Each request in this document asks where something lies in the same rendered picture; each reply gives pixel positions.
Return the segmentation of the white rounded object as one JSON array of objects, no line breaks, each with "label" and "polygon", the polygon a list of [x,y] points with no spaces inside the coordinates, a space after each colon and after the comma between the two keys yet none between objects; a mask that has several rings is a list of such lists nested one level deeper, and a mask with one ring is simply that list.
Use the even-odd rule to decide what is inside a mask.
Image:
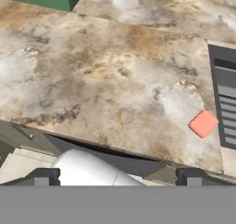
[{"label": "white rounded object", "polygon": [[81,150],[67,150],[52,167],[60,170],[62,186],[143,186],[127,173]]}]

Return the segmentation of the grey-brown cabinet front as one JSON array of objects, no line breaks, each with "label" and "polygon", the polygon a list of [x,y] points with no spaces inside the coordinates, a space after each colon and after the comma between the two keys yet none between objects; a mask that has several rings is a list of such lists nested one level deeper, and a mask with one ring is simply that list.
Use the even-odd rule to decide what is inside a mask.
[{"label": "grey-brown cabinet front", "polygon": [[15,148],[25,148],[50,156],[59,156],[61,152],[41,130],[28,128],[0,120],[0,140]]}]

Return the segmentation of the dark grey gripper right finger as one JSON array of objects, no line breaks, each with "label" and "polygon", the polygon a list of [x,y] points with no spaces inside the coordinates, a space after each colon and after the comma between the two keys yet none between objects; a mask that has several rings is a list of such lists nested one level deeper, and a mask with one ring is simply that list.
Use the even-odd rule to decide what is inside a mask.
[{"label": "dark grey gripper right finger", "polygon": [[230,183],[220,180],[219,178],[211,177],[206,172],[198,168],[178,168],[176,170],[176,178],[177,186],[236,186],[236,183]]}]

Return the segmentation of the pink square sponge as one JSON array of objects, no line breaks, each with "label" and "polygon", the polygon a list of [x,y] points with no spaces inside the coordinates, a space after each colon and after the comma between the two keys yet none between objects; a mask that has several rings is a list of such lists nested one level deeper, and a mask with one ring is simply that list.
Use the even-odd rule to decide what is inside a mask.
[{"label": "pink square sponge", "polygon": [[218,125],[218,118],[207,110],[201,111],[189,124],[189,128],[199,137],[207,137]]}]

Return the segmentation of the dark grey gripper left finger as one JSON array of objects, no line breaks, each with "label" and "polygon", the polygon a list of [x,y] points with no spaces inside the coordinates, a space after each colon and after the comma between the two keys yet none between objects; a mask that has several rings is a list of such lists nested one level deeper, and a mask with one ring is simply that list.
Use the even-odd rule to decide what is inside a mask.
[{"label": "dark grey gripper left finger", "polygon": [[3,186],[59,186],[60,170],[56,168],[37,168],[27,176],[3,183]]}]

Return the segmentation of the dark grey striped appliance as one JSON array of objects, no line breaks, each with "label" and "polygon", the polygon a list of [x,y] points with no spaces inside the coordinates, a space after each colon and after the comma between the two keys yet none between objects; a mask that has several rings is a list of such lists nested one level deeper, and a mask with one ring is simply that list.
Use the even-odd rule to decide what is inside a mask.
[{"label": "dark grey striped appliance", "polygon": [[236,150],[236,49],[210,43],[208,52],[220,144]]}]

